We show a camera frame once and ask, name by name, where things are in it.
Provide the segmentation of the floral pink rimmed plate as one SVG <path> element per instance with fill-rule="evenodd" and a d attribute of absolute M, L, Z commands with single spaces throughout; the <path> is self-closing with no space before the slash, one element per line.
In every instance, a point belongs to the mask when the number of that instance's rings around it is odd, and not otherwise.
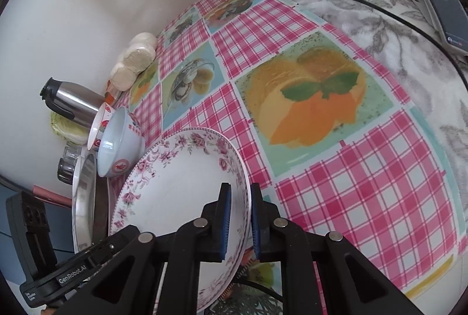
<path fill-rule="evenodd" d="M 190 127 L 157 142 L 123 184 L 109 224 L 110 233 L 127 225 L 156 236 L 175 232 L 200 217 L 203 206 L 218 198 L 222 183 L 232 188 L 227 252 L 222 263 L 201 265 L 198 311 L 212 305 L 230 284 L 250 228 L 247 169 L 227 137 L 208 128 Z"/>

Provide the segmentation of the light blue round bowl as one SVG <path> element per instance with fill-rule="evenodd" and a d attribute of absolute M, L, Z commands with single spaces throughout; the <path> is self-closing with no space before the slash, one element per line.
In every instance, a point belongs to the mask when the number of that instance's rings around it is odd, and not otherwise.
<path fill-rule="evenodd" d="M 145 139 L 136 117 L 125 107 L 110 119 L 98 149 L 97 171 L 102 178 L 129 172 L 144 155 Z"/>

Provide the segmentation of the large steel round tray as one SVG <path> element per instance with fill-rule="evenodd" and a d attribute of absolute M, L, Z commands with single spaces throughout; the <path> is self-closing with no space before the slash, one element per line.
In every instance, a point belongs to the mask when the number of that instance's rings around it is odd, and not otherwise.
<path fill-rule="evenodd" d="M 78 158 L 72 181 L 71 226 L 75 253 L 92 245 L 97 166 L 93 153 Z"/>

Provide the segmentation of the pink checkered tablecloth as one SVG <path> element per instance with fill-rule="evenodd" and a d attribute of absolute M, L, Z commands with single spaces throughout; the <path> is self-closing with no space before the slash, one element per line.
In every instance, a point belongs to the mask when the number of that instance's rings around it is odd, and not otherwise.
<path fill-rule="evenodd" d="M 156 61 L 121 105 L 146 152 L 190 127 L 223 134 L 282 216 L 311 233 L 341 232 L 411 298 L 467 250 L 450 164 L 409 94 L 291 0 L 199 0 L 160 33 Z M 255 259 L 250 228 L 235 275 L 282 289 L 279 265 Z M 230 282 L 203 311 L 280 310 Z"/>

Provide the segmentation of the dark tinted glass cup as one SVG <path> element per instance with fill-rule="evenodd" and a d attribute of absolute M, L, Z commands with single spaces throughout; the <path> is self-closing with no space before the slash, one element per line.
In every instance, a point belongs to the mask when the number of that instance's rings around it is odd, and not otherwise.
<path fill-rule="evenodd" d="M 72 185 L 76 159 L 61 157 L 57 168 L 57 178 L 62 183 Z"/>

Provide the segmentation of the clear glass cup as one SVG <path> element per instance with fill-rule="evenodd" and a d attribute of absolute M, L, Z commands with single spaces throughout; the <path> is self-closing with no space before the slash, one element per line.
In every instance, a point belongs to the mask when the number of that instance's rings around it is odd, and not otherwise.
<path fill-rule="evenodd" d="M 81 156 L 82 147 L 80 145 L 67 144 L 63 149 L 63 159 L 76 161 Z"/>

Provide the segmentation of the napa cabbage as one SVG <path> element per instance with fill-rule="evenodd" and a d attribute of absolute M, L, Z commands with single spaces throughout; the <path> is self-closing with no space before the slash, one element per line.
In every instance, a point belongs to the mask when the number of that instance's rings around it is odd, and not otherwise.
<path fill-rule="evenodd" d="M 86 145 L 89 130 L 55 112 L 50 113 L 50 126 L 55 135 L 75 145 Z"/>

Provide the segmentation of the orange snack packet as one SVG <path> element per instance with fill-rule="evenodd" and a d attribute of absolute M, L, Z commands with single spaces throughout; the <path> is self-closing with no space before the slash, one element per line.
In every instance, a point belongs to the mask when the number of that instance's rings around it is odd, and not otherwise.
<path fill-rule="evenodd" d="M 117 89 L 113 85 L 111 80 L 107 80 L 105 94 L 104 94 L 105 102 L 108 105 L 113 106 L 119 100 L 119 98 L 121 97 L 121 94 L 122 94 L 122 91 Z"/>

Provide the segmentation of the bag of white buns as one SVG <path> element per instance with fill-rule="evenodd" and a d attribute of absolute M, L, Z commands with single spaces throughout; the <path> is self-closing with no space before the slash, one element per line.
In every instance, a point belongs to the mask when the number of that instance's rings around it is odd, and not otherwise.
<path fill-rule="evenodd" d="M 134 36 L 110 72 L 112 86 L 121 92 L 130 89 L 136 77 L 155 61 L 156 46 L 157 38 L 150 32 Z"/>

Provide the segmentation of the steel thermos jug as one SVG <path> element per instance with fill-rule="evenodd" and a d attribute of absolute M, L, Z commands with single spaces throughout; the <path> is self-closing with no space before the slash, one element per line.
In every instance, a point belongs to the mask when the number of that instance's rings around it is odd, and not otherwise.
<path fill-rule="evenodd" d="M 52 77 L 41 89 L 40 97 L 51 111 L 87 129 L 105 102 L 103 96 L 84 86 Z"/>

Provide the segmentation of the smartphone on stand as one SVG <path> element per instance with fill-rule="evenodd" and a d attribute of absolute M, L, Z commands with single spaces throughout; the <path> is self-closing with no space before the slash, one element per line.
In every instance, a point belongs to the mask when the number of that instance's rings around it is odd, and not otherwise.
<path fill-rule="evenodd" d="M 467 55 L 467 12 L 460 0 L 422 0 L 445 49 Z"/>

